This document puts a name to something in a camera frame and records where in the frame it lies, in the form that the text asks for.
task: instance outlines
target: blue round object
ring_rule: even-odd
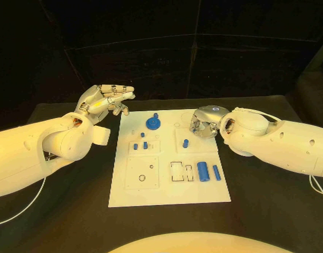
[[[161,120],[154,116],[154,118],[151,118],[148,121],[146,121],[146,127],[151,129],[151,130],[156,130],[159,127],[161,127]]]

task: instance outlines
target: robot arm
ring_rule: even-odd
[[[298,173],[323,177],[323,128],[280,120],[236,108],[204,106],[195,111],[191,131],[213,138],[217,130],[231,150]]]
[[[131,86],[94,85],[80,98],[76,112],[0,132],[0,196],[80,160],[93,143],[107,145],[110,130],[94,125],[109,111],[129,114],[122,101],[135,98],[133,90]]]

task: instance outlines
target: black table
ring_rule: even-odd
[[[301,121],[283,96],[167,101],[128,101],[133,111],[194,109],[216,104],[252,108]],[[30,123],[63,116],[76,103],[40,104]],[[323,252],[323,196],[308,176],[217,143],[233,202],[109,208],[120,116],[100,123],[112,129],[109,146],[94,145],[86,158],[48,177],[28,211],[0,225],[0,252],[107,252],[164,233],[207,231],[265,241],[295,252]],[[0,221],[37,195],[41,182],[0,197]]]

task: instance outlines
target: circular hole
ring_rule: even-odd
[[[30,145],[30,143],[27,141],[24,142],[24,146],[31,151],[31,145]]]

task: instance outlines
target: white puzzle board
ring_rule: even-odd
[[[187,109],[122,115],[109,207],[231,201],[216,138],[204,139],[190,131],[194,112],[195,109]],[[146,121],[155,113],[162,125],[149,130]],[[185,139],[190,140],[188,148],[182,147]],[[201,161],[208,165],[208,182],[200,181]],[[221,181],[217,181],[214,165]]]

